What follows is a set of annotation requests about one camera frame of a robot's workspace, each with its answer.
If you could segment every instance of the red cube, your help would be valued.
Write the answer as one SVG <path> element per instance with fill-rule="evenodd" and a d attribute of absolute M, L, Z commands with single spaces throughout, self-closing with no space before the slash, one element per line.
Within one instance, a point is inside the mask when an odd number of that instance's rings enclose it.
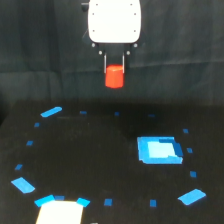
<path fill-rule="evenodd" d="M 106 71 L 105 85 L 109 88 L 121 88 L 124 85 L 122 65 L 109 65 Z"/>

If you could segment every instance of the blue tape piece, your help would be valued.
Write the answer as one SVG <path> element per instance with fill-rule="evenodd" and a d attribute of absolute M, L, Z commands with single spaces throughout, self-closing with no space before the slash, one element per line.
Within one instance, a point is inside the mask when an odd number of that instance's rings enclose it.
<path fill-rule="evenodd" d="M 204 192 L 202 192 L 198 189 L 195 189 L 195 190 L 179 197 L 178 200 L 182 201 L 185 205 L 190 205 L 205 196 L 206 196 L 206 194 Z"/>
<path fill-rule="evenodd" d="M 18 164 L 17 166 L 16 166 L 16 168 L 15 168 L 15 170 L 20 170 L 21 168 L 22 168 L 22 164 Z"/>
<path fill-rule="evenodd" d="M 192 148 L 187 148 L 188 153 L 193 153 Z"/>
<path fill-rule="evenodd" d="M 83 199 L 83 198 L 79 198 L 76 202 L 78 204 L 82 205 L 83 207 L 86 207 L 90 203 L 90 201 Z"/>
<path fill-rule="evenodd" d="M 190 171 L 190 176 L 193 178 L 197 177 L 197 173 L 195 171 Z"/>
<path fill-rule="evenodd" d="M 47 197 L 38 199 L 36 201 L 34 201 L 34 203 L 37 205 L 37 207 L 41 207 L 43 204 L 50 202 L 50 201 L 54 201 L 54 196 L 53 195 L 49 195 Z"/>
<path fill-rule="evenodd" d="M 28 141 L 28 142 L 26 143 L 26 145 L 27 145 L 27 146 L 31 146 L 31 145 L 33 145 L 33 141 Z"/>
<path fill-rule="evenodd" d="M 48 110 L 48 111 L 46 111 L 46 112 L 44 112 L 44 113 L 42 113 L 42 114 L 40 114 L 40 115 L 41 115 L 42 117 L 49 117 L 49 116 L 51 116 L 51 115 L 53 115 L 53 114 L 58 113 L 58 112 L 61 111 L 61 110 L 62 110 L 61 107 L 55 107 L 55 108 L 50 109 L 50 110 Z"/>
<path fill-rule="evenodd" d="M 54 199 L 56 201 L 64 201 L 65 200 L 65 196 L 54 196 Z"/>
<path fill-rule="evenodd" d="M 184 132 L 185 134 L 188 134 L 188 133 L 189 133 L 188 129 L 183 129 L 183 132 Z"/>
<path fill-rule="evenodd" d="M 35 124 L 34 124 L 34 127 L 35 127 L 35 128 L 38 128 L 39 126 L 40 126 L 40 123 L 35 123 Z"/>
<path fill-rule="evenodd" d="M 139 137 L 137 138 L 138 141 L 138 152 L 139 152 L 139 160 L 142 160 L 146 164 L 182 164 L 183 158 L 179 157 L 179 155 L 183 155 L 183 152 L 181 150 L 181 147 L 179 143 L 176 143 L 174 140 L 174 137 Z M 150 150 L 148 147 L 149 142 L 159 142 L 161 143 L 161 157 L 164 158 L 155 158 L 155 157 L 150 157 Z M 175 145 L 176 151 L 174 148 L 174 152 L 177 156 L 169 156 L 165 157 L 164 155 L 166 154 L 166 148 L 162 146 L 162 143 L 172 143 L 172 144 L 177 144 Z"/>
<path fill-rule="evenodd" d="M 175 155 L 182 157 L 183 156 L 183 151 L 181 149 L 181 146 L 179 143 L 173 143 Z"/>
<path fill-rule="evenodd" d="M 80 111 L 80 114 L 87 115 L 87 111 Z"/>
<path fill-rule="evenodd" d="M 104 205 L 105 206 L 112 206 L 112 199 L 109 199 L 109 198 L 105 199 Z"/>
<path fill-rule="evenodd" d="M 156 115 L 155 114 L 149 114 L 148 117 L 154 118 L 154 117 L 156 117 Z"/>
<path fill-rule="evenodd" d="M 16 186 L 20 191 L 22 191 L 24 194 L 31 193 L 35 190 L 35 188 L 22 177 L 11 181 L 11 183 L 14 186 Z"/>
<path fill-rule="evenodd" d="M 150 200 L 150 207 L 156 207 L 156 200 Z"/>

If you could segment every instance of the black fabric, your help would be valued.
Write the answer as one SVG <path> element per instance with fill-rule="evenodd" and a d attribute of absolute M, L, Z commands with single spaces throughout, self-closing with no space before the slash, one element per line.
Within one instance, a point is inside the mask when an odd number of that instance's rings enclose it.
<path fill-rule="evenodd" d="M 102 57 L 82 41 L 81 2 L 0 0 L 1 119 L 19 99 L 224 103 L 224 2 L 141 0 L 145 43 L 120 90 L 106 89 Z"/>

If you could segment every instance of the white square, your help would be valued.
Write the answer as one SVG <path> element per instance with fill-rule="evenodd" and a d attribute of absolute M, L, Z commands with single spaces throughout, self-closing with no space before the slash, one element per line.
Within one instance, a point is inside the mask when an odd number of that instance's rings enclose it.
<path fill-rule="evenodd" d="M 51 201 L 41 206 L 36 224 L 80 224 L 83 206 L 72 201 Z"/>
<path fill-rule="evenodd" d="M 150 158 L 177 157 L 172 143 L 148 142 Z"/>
<path fill-rule="evenodd" d="M 90 0 L 89 36 L 96 43 L 134 43 L 141 31 L 139 0 Z"/>

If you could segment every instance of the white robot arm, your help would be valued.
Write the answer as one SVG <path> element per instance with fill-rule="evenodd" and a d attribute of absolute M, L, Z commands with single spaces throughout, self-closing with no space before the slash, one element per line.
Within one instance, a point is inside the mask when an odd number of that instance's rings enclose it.
<path fill-rule="evenodd" d="M 90 0 L 82 3 L 83 11 L 88 11 L 88 35 L 92 46 L 99 47 L 104 57 L 106 86 L 121 88 L 125 73 L 125 58 L 130 55 L 130 47 L 137 47 L 141 33 L 140 0 Z M 107 67 L 105 44 L 124 44 L 121 65 Z"/>

